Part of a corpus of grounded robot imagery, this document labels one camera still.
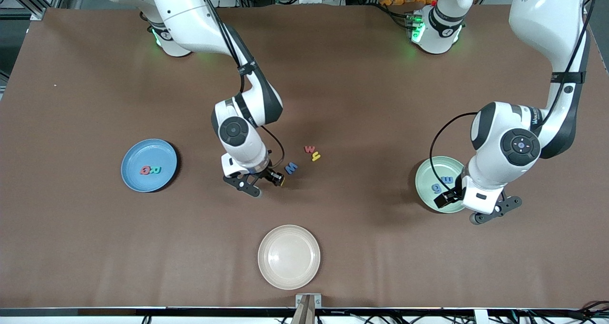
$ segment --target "light green plate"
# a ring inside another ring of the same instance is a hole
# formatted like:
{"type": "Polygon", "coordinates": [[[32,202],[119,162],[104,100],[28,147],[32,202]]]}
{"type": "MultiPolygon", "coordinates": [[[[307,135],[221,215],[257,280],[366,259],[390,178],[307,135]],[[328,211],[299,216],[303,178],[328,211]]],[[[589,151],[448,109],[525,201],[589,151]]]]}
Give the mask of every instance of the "light green plate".
{"type": "MultiPolygon", "coordinates": [[[[452,177],[452,183],[446,183],[448,187],[455,186],[454,181],[457,179],[457,176],[461,174],[463,170],[463,164],[459,161],[453,159],[452,157],[433,157],[433,166],[435,167],[435,171],[438,172],[438,176],[441,177],[452,177]]],[[[442,183],[433,175],[433,170],[431,169],[431,163],[429,163],[429,159],[425,160],[417,170],[417,176],[415,177],[415,184],[417,186],[417,193],[419,194],[421,200],[431,209],[438,211],[439,213],[456,213],[464,209],[462,205],[462,201],[457,201],[453,204],[448,204],[442,209],[438,209],[433,202],[433,199],[436,196],[439,196],[442,192],[446,191],[446,188],[442,186],[442,183]]]]}

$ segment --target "white plate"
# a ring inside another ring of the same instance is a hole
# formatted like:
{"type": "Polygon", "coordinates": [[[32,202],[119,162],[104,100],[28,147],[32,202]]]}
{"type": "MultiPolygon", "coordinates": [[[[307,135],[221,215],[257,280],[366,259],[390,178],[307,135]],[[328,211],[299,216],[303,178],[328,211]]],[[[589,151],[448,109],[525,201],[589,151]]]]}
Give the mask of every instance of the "white plate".
{"type": "Polygon", "coordinates": [[[278,289],[298,289],[308,284],[317,274],[321,259],[315,237],[297,225],[272,229],[258,249],[260,272],[278,289]]]}

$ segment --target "plastic plate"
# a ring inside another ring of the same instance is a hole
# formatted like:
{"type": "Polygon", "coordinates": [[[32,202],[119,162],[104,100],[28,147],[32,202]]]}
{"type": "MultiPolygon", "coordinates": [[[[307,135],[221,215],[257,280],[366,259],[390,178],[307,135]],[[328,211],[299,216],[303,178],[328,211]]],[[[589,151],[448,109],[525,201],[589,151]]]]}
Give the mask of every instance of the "plastic plate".
{"type": "MultiPolygon", "coordinates": [[[[452,157],[433,157],[433,166],[435,166],[435,171],[440,178],[446,178],[445,183],[448,187],[454,186],[455,179],[457,179],[457,176],[463,170],[463,164],[452,157]]],[[[419,166],[417,176],[415,177],[415,184],[421,200],[431,209],[440,213],[456,213],[464,209],[462,201],[448,204],[442,207],[442,209],[438,209],[435,205],[433,199],[447,189],[442,186],[442,183],[433,174],[429,159],[419,166]]]]}
{"type": "Polygon", "coordinates": [[[143,140],[131,147],[122,159],[120,175],[130,189],[154,192],[163,188],[176,174],[178,155],[161,139],[143,140]]]}
{"type": "Polygon", "coordinates": [[[258,267],[278,289],[298,289],[311,281],[321,262],[319,244],[307,229],[283,225],[272,229],[258,249],[258,267]]]}

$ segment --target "brown tabletop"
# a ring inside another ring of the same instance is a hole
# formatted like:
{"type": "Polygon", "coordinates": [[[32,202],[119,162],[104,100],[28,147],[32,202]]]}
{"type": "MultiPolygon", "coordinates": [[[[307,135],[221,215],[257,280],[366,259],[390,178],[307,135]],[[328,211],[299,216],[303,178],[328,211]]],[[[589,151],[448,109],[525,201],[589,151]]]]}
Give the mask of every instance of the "brown tabletop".
{"type": "MultiPolygon", "coordinates": [[[[50,9],[0,101],[0,307],[293,306],[297,292],[349,307],[608,298],[609,78],[596,45],[573,147],[506,189],[522,207],[474,226],[470,211],[428,211],[413,188],[450,118],[494,100],[545,107],[550,64],[508,14],[472,8],[461,40],[433,56],[375,8],[221,10],[281,94],[268,127],[299,166],[254,199],[222,182],[209,120],[239,87],[230,57],[168,57],[134,10],[50,9]],[[151,137],[175,144],[183,164],[166,190],[139,194],[119,166],[151,137]],[[322,249],[297,291],[257,267],[261,239],[283,224],[322,249]]],[[[470,122],[448,128],[437,154],[468,161],[470,122]]]]}

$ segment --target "control button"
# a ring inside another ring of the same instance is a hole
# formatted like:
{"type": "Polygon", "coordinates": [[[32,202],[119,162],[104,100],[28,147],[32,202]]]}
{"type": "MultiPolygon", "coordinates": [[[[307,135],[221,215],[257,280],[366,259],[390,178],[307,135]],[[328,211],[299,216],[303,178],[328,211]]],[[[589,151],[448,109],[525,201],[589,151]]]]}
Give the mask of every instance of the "control button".
{"type": "Polygon", "coordinates": [[[533,133],[525,129],[513,129],[511,133],[514,134],[514,136],[524,136],[528,137],[529,139],[533,138],[533,133]]]}
{"type": "Polygon", "coordinates": [[[235,137],[241,134],[241,127],[238,123],[231,123],[226,126],[226,134],[230,137],[235,137]]]}
{"type": "Polygon", "coordinates": [[[530,164],[533,160],[535,160],[535,158],[531,157],[531,155],[528,154],[524,155],[519,153],[510,153],[507,156],[507,161],[516,166],[526,166],[527,164],[530,164]]]}
{"type": "Polygon", "coordinates": [[[516,153],[527,154],[532,149],[531,140],[527,137],[518,136],[511,140],[511,148],[516,153]]]}
{"type": "Polygon", "coordinates": [[[513,138],[514,135],[511,133],[511,131],[508,131],[503,135],[503,138],[501,139],[501,148],[503,151],[511,151],[511,140],[513,138]]]}
{"type": "Polygon", "coordinates": [[[247,122],[243,118],[238,118],[237,116],[227,118],[220,124],[218,134],[224,143],[230,144],[233,147],[241,146],[245,143],[247,138],[247,122]]]}
{"type": "Polygon", "coordinates": [[[531,146],[532,146],[531,155],[533,155],[533,157],[538,157],[539,156],[539,152],[541,150],[541,146],[539,144],[539,141],[538,140],[533,140],[531,142],[531,146]]]}

